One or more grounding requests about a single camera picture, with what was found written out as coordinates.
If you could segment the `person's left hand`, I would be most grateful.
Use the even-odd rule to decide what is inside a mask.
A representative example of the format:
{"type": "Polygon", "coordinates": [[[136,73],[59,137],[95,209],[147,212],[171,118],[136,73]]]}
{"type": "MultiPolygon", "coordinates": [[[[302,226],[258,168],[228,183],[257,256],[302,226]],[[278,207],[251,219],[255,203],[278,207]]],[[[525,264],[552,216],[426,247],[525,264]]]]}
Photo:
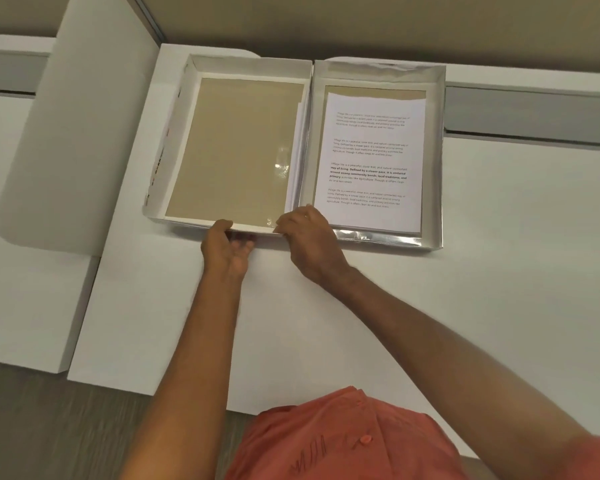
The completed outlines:
{"type": "Polygon", "coordinates": [[[229,245],[209,245],[209,230],[202,243],[204,280],[241,282],[246,275],[249,256],[255,248],[255,236],[229,231],[229,245]]]}

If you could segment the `person's right hand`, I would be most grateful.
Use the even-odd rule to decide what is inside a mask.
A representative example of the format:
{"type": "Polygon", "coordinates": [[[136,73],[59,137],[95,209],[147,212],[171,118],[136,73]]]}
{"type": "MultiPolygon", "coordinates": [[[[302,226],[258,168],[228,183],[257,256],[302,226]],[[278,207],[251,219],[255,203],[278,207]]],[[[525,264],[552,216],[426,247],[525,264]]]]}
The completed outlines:
{"type": "Polygon", "coordinates": [[[331,238],[286,240],[291,261],[310,281],[329,292],[350,281],[353,268],[347,262],[333,229],[331,238]]]}

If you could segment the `white cardboard tray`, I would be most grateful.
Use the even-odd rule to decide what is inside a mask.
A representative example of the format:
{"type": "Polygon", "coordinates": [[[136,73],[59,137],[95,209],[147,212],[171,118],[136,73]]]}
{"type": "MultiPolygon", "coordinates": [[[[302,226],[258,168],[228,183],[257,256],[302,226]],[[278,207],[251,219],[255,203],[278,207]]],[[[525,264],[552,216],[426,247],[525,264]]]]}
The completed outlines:
{"type": "Polygon", "coordinates": [[[297,105],[311,105],[313,62],[188,56],[144,199],[172,226],[266,235],[285,213],[297,105]]]}

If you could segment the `person's right forearm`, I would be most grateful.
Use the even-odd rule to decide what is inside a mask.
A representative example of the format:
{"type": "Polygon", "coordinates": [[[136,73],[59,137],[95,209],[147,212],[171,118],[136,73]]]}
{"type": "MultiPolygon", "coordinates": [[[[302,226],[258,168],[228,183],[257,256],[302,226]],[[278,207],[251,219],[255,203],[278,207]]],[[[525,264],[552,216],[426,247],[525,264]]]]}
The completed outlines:
{"type": "Polygon", "coordinates": [[[481,348],[346,266],[315,281],[373,332],[501,480],[540,480],[593,436],[481,348]]]}

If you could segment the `person's left forearm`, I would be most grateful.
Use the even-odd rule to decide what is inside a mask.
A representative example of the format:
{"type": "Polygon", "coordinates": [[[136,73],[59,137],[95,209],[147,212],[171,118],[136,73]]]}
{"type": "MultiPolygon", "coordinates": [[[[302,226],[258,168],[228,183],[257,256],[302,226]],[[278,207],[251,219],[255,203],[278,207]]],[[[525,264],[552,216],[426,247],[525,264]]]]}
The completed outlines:
{"type": "Polygon", "coordinates": [[[214,480],[244,275],[203,272],[119,480],[214,480]]]}

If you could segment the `white paper sheets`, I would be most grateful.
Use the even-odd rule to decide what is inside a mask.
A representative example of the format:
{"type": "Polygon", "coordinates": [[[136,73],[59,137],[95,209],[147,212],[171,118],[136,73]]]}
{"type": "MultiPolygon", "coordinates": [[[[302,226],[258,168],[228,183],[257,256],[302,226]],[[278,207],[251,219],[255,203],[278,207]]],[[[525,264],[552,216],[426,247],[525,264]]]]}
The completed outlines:
{"type": "Polygon", "coordinates": [[[285,212],[290,212],[296,206],[298,188],[301,183],[301,162],[306,143],[306,121],[308,109],[307,98],[297,105],[294,138],[292,142],[290,163],[288,167],[288,183],[285,200],[285,212]]]}

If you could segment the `stack of printed paper sheets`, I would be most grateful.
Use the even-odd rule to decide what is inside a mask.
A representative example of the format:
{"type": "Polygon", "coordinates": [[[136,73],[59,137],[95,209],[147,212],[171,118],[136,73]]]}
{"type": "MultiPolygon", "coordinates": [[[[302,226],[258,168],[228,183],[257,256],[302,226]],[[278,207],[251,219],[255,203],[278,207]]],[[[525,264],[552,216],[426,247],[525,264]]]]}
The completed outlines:
{"type": "Polygon", "coordinates": [[[419,234],[426,99],[330,93],[313,206],[333,227],[419,234]]]}

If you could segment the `silver cardboard tray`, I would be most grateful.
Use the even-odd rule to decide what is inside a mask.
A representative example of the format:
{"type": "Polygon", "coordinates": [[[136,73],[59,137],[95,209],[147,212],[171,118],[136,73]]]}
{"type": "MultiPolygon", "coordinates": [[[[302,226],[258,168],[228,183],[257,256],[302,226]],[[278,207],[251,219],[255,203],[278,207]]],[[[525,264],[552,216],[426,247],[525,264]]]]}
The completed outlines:
{"type": "Polygon", "coordinates": [[[442,149],[446,67],[410,61],[384,61],[355,57],[316,61],[313,65],[308,139],[301,162],[301,183],[296,207],[311,204],[319,168],[319,153],[328,94],[426,99],[425,144],[422,175],[422,231],[395,233],[333,227],[339,241],[387,248],[439,250],[443,247],[442,149]]]}

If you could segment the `white partition panel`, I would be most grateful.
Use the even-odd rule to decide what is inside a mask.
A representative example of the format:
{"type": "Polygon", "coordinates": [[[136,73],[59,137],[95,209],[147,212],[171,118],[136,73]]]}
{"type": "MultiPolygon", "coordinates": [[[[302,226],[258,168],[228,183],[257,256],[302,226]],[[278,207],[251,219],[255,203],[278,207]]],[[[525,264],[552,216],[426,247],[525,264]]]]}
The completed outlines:
{"type": "Polygon", "coordinates": [[[135,0],[69,0],[0,194],[0,236],[101,256],[159,54],[135,0]]]}

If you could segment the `orange shirt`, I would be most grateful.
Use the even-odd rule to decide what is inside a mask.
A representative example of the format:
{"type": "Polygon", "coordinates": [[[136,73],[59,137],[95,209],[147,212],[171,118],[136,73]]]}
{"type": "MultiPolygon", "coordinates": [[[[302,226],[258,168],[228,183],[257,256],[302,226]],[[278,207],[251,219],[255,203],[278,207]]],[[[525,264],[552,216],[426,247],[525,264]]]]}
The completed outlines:
{"type": "Polygon", "coordinates": [[[250,424],[225,480],[468,480],[430,416],[346,387],[250,424]]]}

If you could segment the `grey desk rail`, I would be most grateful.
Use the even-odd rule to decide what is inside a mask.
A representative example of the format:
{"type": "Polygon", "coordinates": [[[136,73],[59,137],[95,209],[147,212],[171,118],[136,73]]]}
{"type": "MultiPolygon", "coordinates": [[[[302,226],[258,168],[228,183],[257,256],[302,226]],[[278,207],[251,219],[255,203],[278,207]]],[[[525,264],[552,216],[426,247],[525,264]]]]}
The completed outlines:
{"type": "Polygon", "coordinates": [[[35,98],[48,54],[0,51],[0,96],[35,98]]]}

